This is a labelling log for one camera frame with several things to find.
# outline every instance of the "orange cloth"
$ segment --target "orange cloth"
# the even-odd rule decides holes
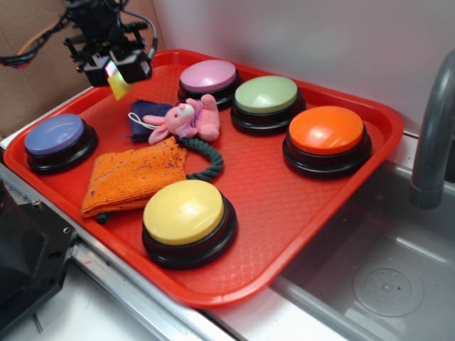
[[[99,156],[82,203],[82,216],[145,207],[158,190],[185,180],[185,161],[186,149],[173,136],[136,151]]]

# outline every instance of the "button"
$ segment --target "button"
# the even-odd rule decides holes
[[[300,150],[314,155],[334,155],[349,151],[363,136],[363,121],[342,107],[315,107],[292,120],[289,135]]]
[[[240,85],[235,92],[236,105],[252,114],[270,114],[293,105],[297,85],[289,78],[262,76]]]
[[[180,81],[192,92],[213,92],[227,87],[237,77],[235,66],[224,60],[204,60],[185,69]]]
[[[208,236],[223,217],[220,191],[202,180],[184,180],[158,191],[144,209],[144,226],[156,241],[187,245]]]
[[[63,114],[46,119],[33,128],[25,140],[28,152],[45,156],[71,146],[82,135],[84,124],[75,114]]]

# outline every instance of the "red tray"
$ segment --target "red tray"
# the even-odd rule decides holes
[[[80,214],[93,163],[107,152],[142,148],[129,137],[127,113],[136,99],[176,104],[181,72],[194,63],[213,59],[186,50],[157,53],[151,80],[140,82],[120,101],[110,88],[94,88],[57,108],[49,117],[79,114],[93,126],[100,144],[84,163],[57,175],[36,175],[26,162],[24,139],[33,126],[20,133],[4,155],[7,166],[54,202],[80,226],[100,240],[143,276],[176,300],[195,308],[210,308],[250,297],[267,287],[335,211],[385,160],[402,137],[397,113],[384,105],[295,80],[310,107],[338,105],[357,112],[373,141],[368,162],[354,175],[337,180],[315,180],[297,175],[283,160],[284,134],[251,136],[236,130],[229,109],[221,116],[221,135],[212,145],[225,160],[225,169],[213,184],[234,205],[239,233],[218,260],[187,271],[162,269],[148,257],[141,242],[141,210],[116,213],[107,224]],[[268,75],[235,65],[243,80]],[[188,154],[186,172],[208,166]]]

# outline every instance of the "cardboard box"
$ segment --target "cardboard box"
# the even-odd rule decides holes
[[[16,55],[27,41],[55,23],[65,13],[63,0],[1,0],[0,55]],[[152,20],[159,30],[152,2],[131,0],[127,10]],[[122,14],[124,23],[140,19]],[[86,76],[63,45],[65,38],[80,34],[73,25],[53,34],[28,67],[0,66],[0,139],[90,86]],[[151,30],[141,32],[151,43]],[[159,33],[159,50],[164,43]]]

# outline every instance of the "green button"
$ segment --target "green button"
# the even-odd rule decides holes
[[[281,76],[253,78],[235,91],[238,108],[251,114],[279,112],[290,107],[296,99],[296,83]]]

